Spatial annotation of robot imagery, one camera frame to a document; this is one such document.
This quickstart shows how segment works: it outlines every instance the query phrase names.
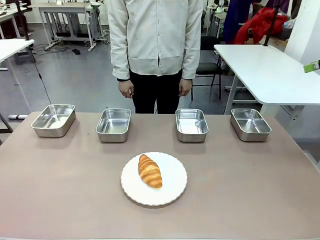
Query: hand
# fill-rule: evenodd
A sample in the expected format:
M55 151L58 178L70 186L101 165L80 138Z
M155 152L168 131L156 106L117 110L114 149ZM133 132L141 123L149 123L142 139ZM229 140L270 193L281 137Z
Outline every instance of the hand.
M181 78L180 84L179 84L179 96L180 97L187 96L191 88L192 88L191 80L186 80Z
M130 80L119 81L118 89L125 98L132 99L134 95L134 85Z

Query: person's left hand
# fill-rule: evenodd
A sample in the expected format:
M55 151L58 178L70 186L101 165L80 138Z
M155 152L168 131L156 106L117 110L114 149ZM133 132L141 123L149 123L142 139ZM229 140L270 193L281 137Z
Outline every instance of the person's left hand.
M191 80L186 80L181 78L180 84L179 84L179 96L180 97L187 96L191 88L192 88Z

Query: croissant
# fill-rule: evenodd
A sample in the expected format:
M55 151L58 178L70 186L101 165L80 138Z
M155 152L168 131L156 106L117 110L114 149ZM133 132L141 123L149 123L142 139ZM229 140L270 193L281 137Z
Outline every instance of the croissant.
M158 165L148 156L142 154L138 164L139 176L149 187L153 189L162 188L162 177Z

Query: rectangular metal pan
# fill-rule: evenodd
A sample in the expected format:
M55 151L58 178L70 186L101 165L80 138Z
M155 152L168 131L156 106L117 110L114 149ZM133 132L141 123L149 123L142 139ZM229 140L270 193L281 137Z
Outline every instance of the rectangular metal pan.
M181 142L204 142L209 128L204 113L199 109L178 109L175 111L178 139Z
M39 137L61 138L76 119L75 106L51 104L33 121L31 127Z
M103 143L123 143L128 139L131 111L108 108L103 111L96 132Z
M263 142L271 133L271 127L254 109L232 109L231 124L238 135L244 142Z

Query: white jacket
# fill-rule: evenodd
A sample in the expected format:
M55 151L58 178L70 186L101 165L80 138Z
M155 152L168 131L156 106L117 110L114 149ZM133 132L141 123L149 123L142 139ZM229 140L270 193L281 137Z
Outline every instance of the white jacket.
M113 75L195 78L200 59L203 0L109 0Z

